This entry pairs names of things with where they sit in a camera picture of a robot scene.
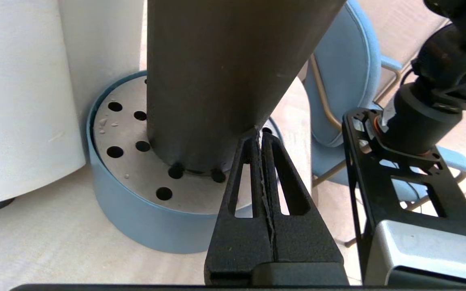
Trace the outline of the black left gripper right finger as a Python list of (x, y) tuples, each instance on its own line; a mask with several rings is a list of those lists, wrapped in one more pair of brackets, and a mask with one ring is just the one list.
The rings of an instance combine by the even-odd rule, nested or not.
[(344, 258), (290, 155), (272, 134), (263, 134), (261, 163), (273, 259), (343, 267)]

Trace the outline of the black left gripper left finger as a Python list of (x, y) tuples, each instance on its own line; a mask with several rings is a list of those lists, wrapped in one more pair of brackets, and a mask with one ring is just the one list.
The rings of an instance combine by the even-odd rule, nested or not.
[[(261, 169), (259, 136), (238, 143), (204, 266), (206, 285), (248, 285), (252, 271), (273, 260), (272, 225)], [(252, 218), (235, 215), (241, 174), (250, 166)]]

